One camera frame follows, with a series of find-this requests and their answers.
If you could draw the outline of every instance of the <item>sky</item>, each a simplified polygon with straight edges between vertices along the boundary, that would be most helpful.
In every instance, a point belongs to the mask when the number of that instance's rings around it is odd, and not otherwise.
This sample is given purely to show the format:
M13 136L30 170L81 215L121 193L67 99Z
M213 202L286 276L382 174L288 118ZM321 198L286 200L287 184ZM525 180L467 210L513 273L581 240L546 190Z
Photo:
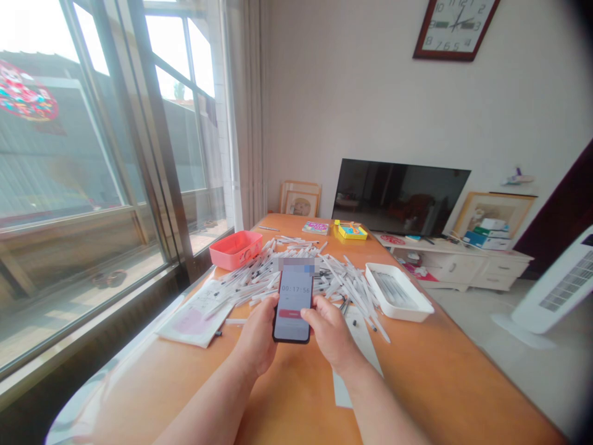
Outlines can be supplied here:
M109 75L92 16L76 4L74 8L93 67L98 72ZM153 51L189 78L189 65L181 19L177 17L147 17L146 23ZM196 83L207 94L214 97L210 44L191 20L189 28ZM0 51L58 54L66 59L79 62L58 0L3 1ZM163 97L173 99L175 80L159 69L157 75ZM186 88L185 95L187 98L191 97L189 88Z

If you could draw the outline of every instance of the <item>tower fan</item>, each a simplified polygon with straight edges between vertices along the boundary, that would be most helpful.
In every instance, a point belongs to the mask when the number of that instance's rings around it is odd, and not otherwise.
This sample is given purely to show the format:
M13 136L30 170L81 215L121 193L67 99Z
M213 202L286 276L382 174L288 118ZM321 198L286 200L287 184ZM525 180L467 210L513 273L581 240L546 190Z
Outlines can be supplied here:
M492 319L536 349L555 344L539 335L547 332L593 290L593 226L585 230L546 271L511 316Z

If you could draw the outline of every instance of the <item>wooden table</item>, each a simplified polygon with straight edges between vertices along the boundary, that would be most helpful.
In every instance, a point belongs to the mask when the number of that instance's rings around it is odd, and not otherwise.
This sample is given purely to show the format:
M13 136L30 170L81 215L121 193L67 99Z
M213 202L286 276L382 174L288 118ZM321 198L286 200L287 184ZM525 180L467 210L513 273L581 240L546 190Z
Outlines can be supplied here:
M376 239L344 241L333 231L328 236L306 234L301 229L307 220L311 218L270 214L258 225L278 228L283 235L327 240L324 253L339 260L346 254L359 268L367 262L398 266ZM264 242L278 234L255 231L263 234ZM224 273L217 268L213 275ZM73 436L80 438L75 443L150 444L158 437L228 356L241 333L241 327L224 325L223 335L207 349L157 337L154 330L187 298L179 297L73 396L54 422L48 444ZM379 333L371 332L371 337L387 384L433 443L566 443L430 300L435 313L423 323L380 315L391 344ZM250 310L245 305L230 317L245 318ZM386 438L385 443L394 440ZM335 406L332 370L314 336L308 345L279 344L274 363L251 393L236 443L360 442L353 411Z

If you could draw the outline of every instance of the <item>phone screen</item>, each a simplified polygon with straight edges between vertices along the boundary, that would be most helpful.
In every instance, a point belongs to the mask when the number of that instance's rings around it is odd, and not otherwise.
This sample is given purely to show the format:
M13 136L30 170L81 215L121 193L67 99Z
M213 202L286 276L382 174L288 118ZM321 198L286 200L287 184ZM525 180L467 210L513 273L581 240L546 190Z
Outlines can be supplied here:
M274 318L274 339L280 342L308 343L309 323L301 309L311 307L314 265L308 258L284 258L280 278L280 300Z

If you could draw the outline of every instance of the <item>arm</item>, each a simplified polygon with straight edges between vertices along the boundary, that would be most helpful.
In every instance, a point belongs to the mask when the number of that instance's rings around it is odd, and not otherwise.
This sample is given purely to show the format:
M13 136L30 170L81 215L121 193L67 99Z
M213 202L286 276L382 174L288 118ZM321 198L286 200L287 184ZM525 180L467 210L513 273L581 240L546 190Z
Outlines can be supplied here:
M278 294L251 313L234 350L154 445L232 444L251 389L276 353L272 320Z
M360 352L340 310L320 295L313 302L316 308L303 309L301 316L315 330L321 352L348 388L363 442L427 444L381 375Z

